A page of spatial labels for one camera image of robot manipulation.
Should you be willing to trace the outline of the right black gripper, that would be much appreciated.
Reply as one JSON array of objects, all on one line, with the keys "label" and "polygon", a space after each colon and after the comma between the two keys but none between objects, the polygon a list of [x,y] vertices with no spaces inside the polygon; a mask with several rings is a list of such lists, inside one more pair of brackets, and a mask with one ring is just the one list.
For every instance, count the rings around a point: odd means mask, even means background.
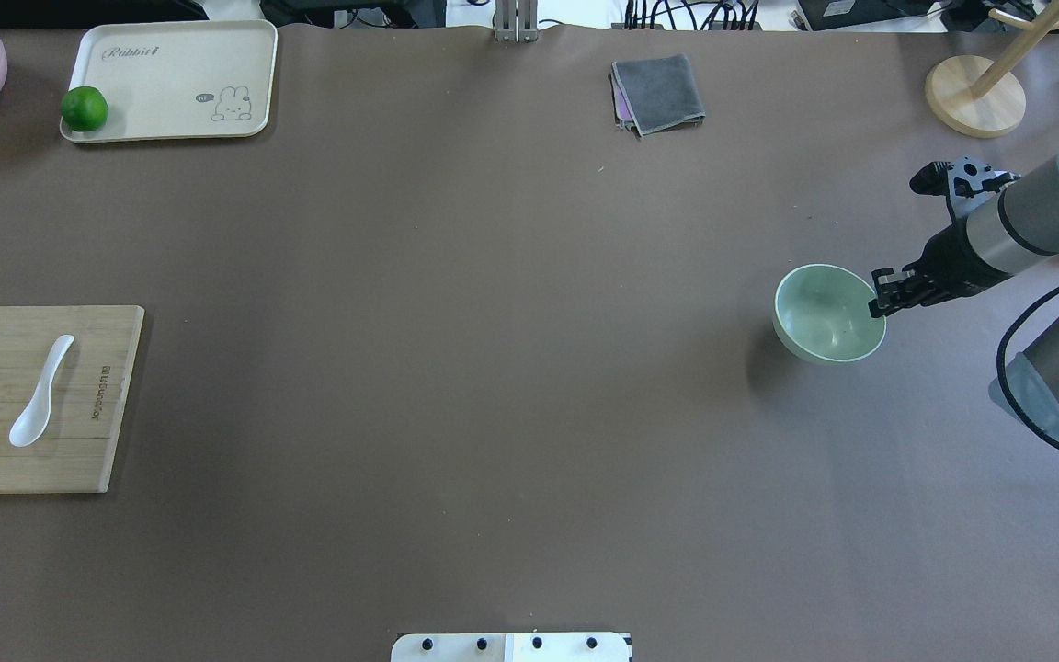
[{"label": "right black gripper", "polygon": [[870,281],[875,294],[867,309],[875,319],[979,294],[999,284],[999,271],[979,258],[968,243],[966,223],[957,221],[925,243],[920,260],[903,271],[875,269]]}]

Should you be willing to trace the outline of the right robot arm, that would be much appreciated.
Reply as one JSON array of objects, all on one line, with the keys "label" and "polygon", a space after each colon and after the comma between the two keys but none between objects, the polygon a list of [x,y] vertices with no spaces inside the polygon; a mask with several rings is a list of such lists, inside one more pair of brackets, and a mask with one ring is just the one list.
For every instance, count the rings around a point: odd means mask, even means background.
[{"label": "right robot arm", "polygon": [[[1029,172],[963,156],[932,162],[909,180],[941,197],[950,221],[902,268],[870,274],[870,317],[967,299],[1059,258],[1059,151]],[[1008,324],[997,342],[989,397],[1059,451],[1059,282]]]}]

